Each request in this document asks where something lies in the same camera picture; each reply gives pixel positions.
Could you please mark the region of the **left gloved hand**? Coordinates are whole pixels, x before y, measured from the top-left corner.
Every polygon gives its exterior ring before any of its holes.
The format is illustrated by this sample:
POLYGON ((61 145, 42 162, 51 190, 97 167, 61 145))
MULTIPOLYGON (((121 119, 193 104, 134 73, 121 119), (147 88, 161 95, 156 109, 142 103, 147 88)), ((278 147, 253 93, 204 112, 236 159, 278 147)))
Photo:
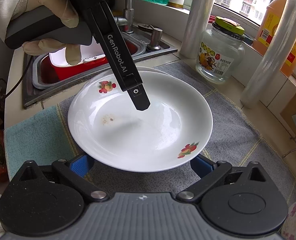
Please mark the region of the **left gloved hand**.
MULTIPOLYGON (((32 11, 40 6, 47 7, 68 28, 77 27, 79 17, 68 0, 19 0, 12 15, 16 19, 25 12, 32 11)), ((50 38, 40 41, 24 42, 23 50, 33 56, 44 53, 54 53, 62 48, 66 49, 66 61, 74 66, 81 61, 81 50, 78 44, 65 44, 50 38)))

